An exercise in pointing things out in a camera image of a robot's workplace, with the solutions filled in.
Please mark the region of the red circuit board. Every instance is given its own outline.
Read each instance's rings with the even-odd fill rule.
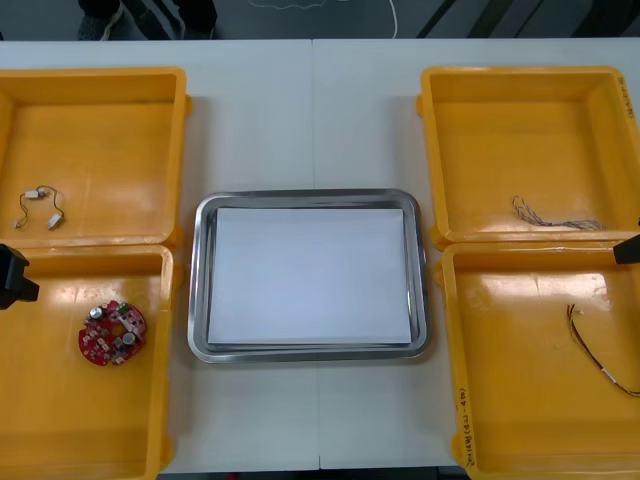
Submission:
[[[147,324],[128,303],[111,300],[91,310],[78,332],[82,355],[95,365],[121,365],[144,346]]]

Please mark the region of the sheet of paper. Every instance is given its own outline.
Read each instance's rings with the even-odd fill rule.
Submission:
[[[209,343],[409,343],[402,210],[218,210]]]

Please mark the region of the white table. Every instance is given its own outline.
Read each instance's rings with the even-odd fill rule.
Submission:
[[[605,64],[640,99],[640,40],[0,42],[0,68],[179,65],[194,96],[182,223],[221,190],[397,187],[432,223],[419,74],[430,65]],[[439,255],[429,250],[433,266]],[[176,317],[167,472],[450,465],[442,298],[431,348],[406,361],[211,366]]]

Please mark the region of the stainless steel tray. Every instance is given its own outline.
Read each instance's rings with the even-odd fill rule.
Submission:
[[[407,297],[411,343],[340,345],[210,344],[211,281],[219,208],[393,208],[404,213]],[[308,360],[362,360],[414,357],[427,346],[431,321],[427,308],[425,250],[420,211],[415,199],[401,190],[280,190],[217,193],[205,198],[196,212],[191,261],[191,290],[187,339],[191,351],[207,363],[246,363]]]

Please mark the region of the yellow tray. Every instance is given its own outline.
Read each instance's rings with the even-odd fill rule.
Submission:
[[[23,250],[35,303],[0,313],[0,479],[156,478],[168,461],[174,264],[162,246]],[[87,312],[131,302],[147,344],[98,367],[78,348]]]
[[[14,248],[180,241],[186,77],[179,68],[0,71],[0,243]],[[52,198],[65,221],[49,231]]]
[[[640,266],[616,265],[611,246],[445,250],[436,279],[456,402],[452,447],[473,479],[640,478],[640,398],[595,366],[566,314],[568,304],[583,312],[575,325],[593,354],[640,390]]]
[[[429,68],[417,110],[439,248],[457,242],[616,240],[638,233],[640,141],[624,78],[609,67]],[[522,221],[520,195],[546,221]]]

